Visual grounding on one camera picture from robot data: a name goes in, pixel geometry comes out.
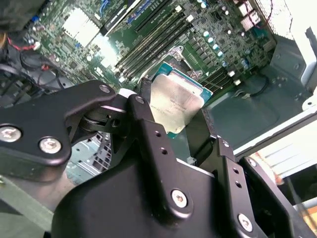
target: motherboard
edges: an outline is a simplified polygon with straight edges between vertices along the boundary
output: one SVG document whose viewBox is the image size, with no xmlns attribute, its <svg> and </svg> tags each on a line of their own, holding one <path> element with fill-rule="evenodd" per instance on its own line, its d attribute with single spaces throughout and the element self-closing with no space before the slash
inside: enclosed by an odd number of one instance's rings
<svg viewBox="0 0 317 238">
<path fill-rule="evenodd" d="M 275 41 L 238 0 L 55 0 L 26 39 L 73 83 L 134 88 L 163 62 L 221 95 L 267 65 Z"/>
</svg>

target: green circuit board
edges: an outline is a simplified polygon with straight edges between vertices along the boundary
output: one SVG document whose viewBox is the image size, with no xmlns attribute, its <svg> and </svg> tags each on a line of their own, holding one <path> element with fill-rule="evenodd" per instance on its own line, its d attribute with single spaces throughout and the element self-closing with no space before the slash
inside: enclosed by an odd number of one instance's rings
<svg viewBox="0 0 317 238">
<path fill-rule="evenodd" d="M 28 37 L 40 42 L 41 53 L 63 68 L 75 84 L 98 79 L 115 89 L 134 87 L 145 70 L 151 68 L 153 72 L 161 61 L 184 68 L 170 54 L 177 47 L 182 49 L 186 66 L 191 67 L 189 75 L 195 72 L 195 80 L 217 93 L 232 85 L 228 72 L 234 71 L 236 78 L 246 80 L 255 69 L 270 61 L 269 51 L 274 48 L 270 32 L 257 28 L 245 31 L 241 24 L 243 16 L 231 0 L 209 0 L 204 8 L 196 0 L 168 1 L 138 32 L 140 23 L 165 1 L 136 1 L 134 8 L 106 36 L 99 33 L 126 2 L 109 0 L 101 15 L 100 0 L 56 0 L 39 16 Z M 81 23 L 77 25 L 83 16 L 94 25 L 86 33 L 83 25 L 80 28 Z M 181 32 L 185 25 L 189 27 Z M 125 58 L 130 59 L 130 64 L 118 67 L 118 62 Z"/>
</svg>

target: black robotic arm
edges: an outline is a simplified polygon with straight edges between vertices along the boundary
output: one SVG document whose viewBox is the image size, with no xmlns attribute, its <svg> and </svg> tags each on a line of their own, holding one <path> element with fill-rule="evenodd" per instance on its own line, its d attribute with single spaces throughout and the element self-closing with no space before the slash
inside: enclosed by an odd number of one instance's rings
<svg viewBox="0 0 317 238">
<path fill-rule="evenodd" d="M 315 237 L 254 160 L 235 161 L 204 109 L 186 127 L 193 167 L 175 158 L 145 98 L 90 81 L 0 109 L 2 175 L 52 181 L 72 144 L 112 133 L 111 169 L 64 197 L 53 238 Z"/>
</svg>

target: metal plate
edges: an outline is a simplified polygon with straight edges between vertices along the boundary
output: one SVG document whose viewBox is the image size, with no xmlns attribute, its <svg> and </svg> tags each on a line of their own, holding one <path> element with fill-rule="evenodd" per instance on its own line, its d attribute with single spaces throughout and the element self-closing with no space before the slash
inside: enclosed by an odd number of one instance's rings
<svg viewBox="0 0 317 238">
<path fill-rule="evenodd" d="M 158 75 L 152 83 L 151 110 L 166 132 L 178 134 L 204 105 L 201 88 L 183 78 Z"/>
</svg>

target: bolt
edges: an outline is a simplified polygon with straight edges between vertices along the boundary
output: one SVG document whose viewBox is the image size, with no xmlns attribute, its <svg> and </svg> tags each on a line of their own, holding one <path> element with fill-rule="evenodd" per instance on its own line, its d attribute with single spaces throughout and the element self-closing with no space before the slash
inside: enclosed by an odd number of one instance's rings
<svg viewBox="0 0 317 238">
<path fill-rule="evenodd" d="M 299 69 L 299 64 L 298 64 L 298 63 L 294 65 L 294 69 L 295 69 L 295 70 L 298 70 L 298 69 Z"/>
<path fill-rule="evenodd" d="M 173 201 L 178 207 L 184 208 L 187 206 L 187 198 L 185 194 L 181 192 L 180 190 L 173 190 L 171 196 Z"/>
<path fill-rule="evenodd" d="M 20 139 L 22 133 L 13 126 L 4 126 L 0 128 L 0 140 L 4 142 L 15 142 Z"/>
<path fill-rule="evenodd" d="M 253 167 L 257 166 L 257 163 L 256 163 L 254 160 L 249 159 L 249 163 L 250 163 Z"/>
<path fill-rule="evenodd" d="M 222 140 L 222 143 L 224 144 L 225 147 L 230 147 L 230 145 L 228 144 L 228 142 L 226 142 L 225 140 Z"/>
<path fill-rule="evenodd" d="M 48 154 L 55 154 L 61 150 L 61 143 L 54 138 L 45 138 L 40 141 L 40 149 Z"/>
<path fill-rule="evenodd" d="M 144 104 L 144 100 L 140 96 L 135 97 L 135 100 L 137 100 L 139 103 Z"/>
<path fill-rule="evenodd" d="M 105 86 L 105 85 L 100 85 L 99 88 L 100 88 L 101 91 L 103 91 L 105 93 L 109 93 L 110 92 L 110 89 L 108 89 L 108 87 Z"/>
<path fill-rule="evenodd" d="M 252 223 L 244 214 L 239 214 L 238 220 L 240 222 L 240 225 L 248 232 L 251 232 L 253 230 Z"/>
</svg>

